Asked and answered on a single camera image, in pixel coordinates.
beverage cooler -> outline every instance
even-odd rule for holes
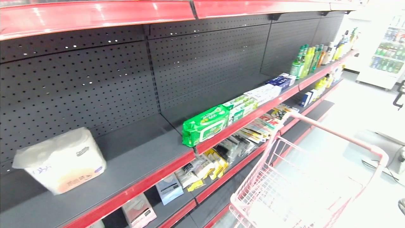
[[[385,90],[391,90],[405,71],[405,11],[394,15],[389,23],[388,28],[381,32],[385,32],[382,39],[374,42],[372,57],[357,77],[357,81]]]

pink box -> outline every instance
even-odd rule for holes
[[[143,193],[126,202],[122,210],[131,228],[142,228],[157,217]]]

refrigerator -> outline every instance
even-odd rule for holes
[[[356,80],[391,90],[405,72],[405,11],[393,13],[368,37],[371,57]]]

cart handle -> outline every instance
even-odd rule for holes
[[[349,142],[352,142],[352,143],[354,143],[354,144],[356,144],[358,146],[366,148],[367,150],[371,151],[374,154],[377,154],[380,157],[380,161],[378,163],[379,166],[382,166],[382,168],[385,168],[387,166],[389,157],[388,157],[387,153],[383,149],[379,148],[378,146],[374,146],[374,145],[371,145],[371,144],[366,143],[364,141],[361,141],[361,140],[358,140],[358,139],[343,135],[343,134],[341,134],[339,132],[333,131],[333,130],[325,127],[324,125],[322,125],[318,121],[315,121],[315,120],[313,120],[311,118],[308,118],[308,117],[306,117],[306,116],[304,116],[304,115],[302,115],[300,113],[297,113],[297,112],[287,112],[283,116],[283,119],[286,120],[286,119],[288,119],[288,117],[294,117],[294,118],[300,119],[300,120],[302,120],[304,122],[307,122],[307,123],[309,123],[309,124],[311,124],[311,125],[313,125],[315,127],[320,128],[320,129],[322,129],[324,131],[327,131],[327,132],[329,132],[331,134],[334,134],[334,135],[336,135],[336,136],[338,136],[340,138],[343,138],[343,139],[345,139],[345,140],[347,140]]]

shopping cart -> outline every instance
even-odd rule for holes
[[[313,156],[274,134],[259,162],[231,196],[230,211],[237,218],[236,227],[332,227],[343,210],[379,177],[388,162],[388,155],[379,147],[339,134],[295,112],[287,113],[281,122],[288,117],[370,150],[380,156],[379,165],[362,185],[338,172],[324,157]]]

